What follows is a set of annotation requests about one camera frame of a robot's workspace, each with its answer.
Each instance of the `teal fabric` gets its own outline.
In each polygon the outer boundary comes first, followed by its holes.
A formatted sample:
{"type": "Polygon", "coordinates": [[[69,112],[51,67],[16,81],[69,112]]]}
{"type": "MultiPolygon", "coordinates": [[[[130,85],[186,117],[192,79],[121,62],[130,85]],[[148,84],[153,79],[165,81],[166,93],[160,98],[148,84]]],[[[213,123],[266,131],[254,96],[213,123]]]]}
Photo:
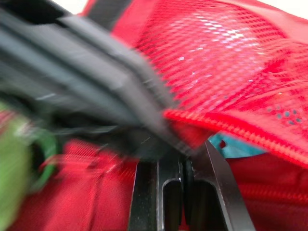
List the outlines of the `teal fabric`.
{"type": "Polygon", "coordinates": [[[249,157],[265,153],[264,150],[222,133],[217,133],[208,140],[225,158],[249,157]],[[220,147],[222,141],[226,143],[223,148],[220,147]]]}

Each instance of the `red mesh pocket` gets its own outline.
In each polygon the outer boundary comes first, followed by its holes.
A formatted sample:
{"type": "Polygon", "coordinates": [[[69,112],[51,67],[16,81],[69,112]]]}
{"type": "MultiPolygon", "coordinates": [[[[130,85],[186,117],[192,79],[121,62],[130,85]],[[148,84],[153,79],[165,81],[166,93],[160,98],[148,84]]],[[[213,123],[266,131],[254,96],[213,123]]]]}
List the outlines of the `red mesh pocket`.
{"type": "MultiPolygon", "coordinates": [[[[128,32],[126,41],[150,58],[180,102],[167,118],[223,130],[308,164],[306,44],[247,9],[215,0],[152,1],[143,17],[131,15],[134,7],[124,18],[143,20],[135,25],[142,31],[128,32]]],[[[125,40],[120,27],[115,34],[125,40]]]]}

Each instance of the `red fabric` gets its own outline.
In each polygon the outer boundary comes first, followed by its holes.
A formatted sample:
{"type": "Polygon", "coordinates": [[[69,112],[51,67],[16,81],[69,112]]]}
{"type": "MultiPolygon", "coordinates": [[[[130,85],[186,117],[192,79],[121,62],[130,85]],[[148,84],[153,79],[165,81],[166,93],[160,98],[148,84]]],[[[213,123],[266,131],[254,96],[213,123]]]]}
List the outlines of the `red fabric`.
{"type": "MultiPolygon", "coordinates": [[[[10,231],[126,230],[136,162],[97,150],[69,143],[57,177],[26,199],[10,231]]],[[[258,231],[308,230],[307,169],[271,154],[228,162],[258,231]]]]}
{"type": "Polygon", "coordinates": [[[136,162],[82,142],[65,149],[56,178],[29,196],[10,231],[123,231],[127,229],[136,162]]]}
{"type": "Polygon", "coordinates": [[[134,0],[114,35],[180,101],[166,118],[308,166],[307,22],[253,0],[134,0]]]}
{"type": "Polygon", "coordinates": [[[308,170],[271,154],[228,160],[257,231],[308,230],[308,170]]]}

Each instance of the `red backpack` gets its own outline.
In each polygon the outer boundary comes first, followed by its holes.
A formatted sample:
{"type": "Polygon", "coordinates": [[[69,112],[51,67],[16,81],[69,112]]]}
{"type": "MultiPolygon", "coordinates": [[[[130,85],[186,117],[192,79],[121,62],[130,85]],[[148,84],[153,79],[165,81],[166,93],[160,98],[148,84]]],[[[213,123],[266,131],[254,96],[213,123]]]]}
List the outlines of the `red backpack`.
{"type": "MultiPolygon", "coordinates": [[[[210,130],[268,151],[228,160],[258,231],[308,229],[307,31],[255,0],[133,0],[113,28],[180,102],[164,116],[190,146],[210,130]]],[[[104,155],[93,174],[94,153],[70,142],[58,177],[11,230],[126,230],[136,163],[112,169],[121,160],[104,155]],[[80,156],[89,160],[72,164],[80,156]]]]}

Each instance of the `white background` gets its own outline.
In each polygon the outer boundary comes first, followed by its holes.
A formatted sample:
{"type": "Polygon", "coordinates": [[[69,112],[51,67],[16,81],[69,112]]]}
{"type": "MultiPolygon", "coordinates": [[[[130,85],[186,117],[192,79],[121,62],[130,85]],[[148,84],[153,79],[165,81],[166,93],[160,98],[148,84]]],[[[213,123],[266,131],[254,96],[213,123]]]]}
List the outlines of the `white background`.
{"type": "MultiPolygon", "coordinates": [[[[53,0],[71,13],[80,13],[88,0],[53,0]]],[[[283,11],[308,19],[308,0],[260,0],[283,11]]]]}

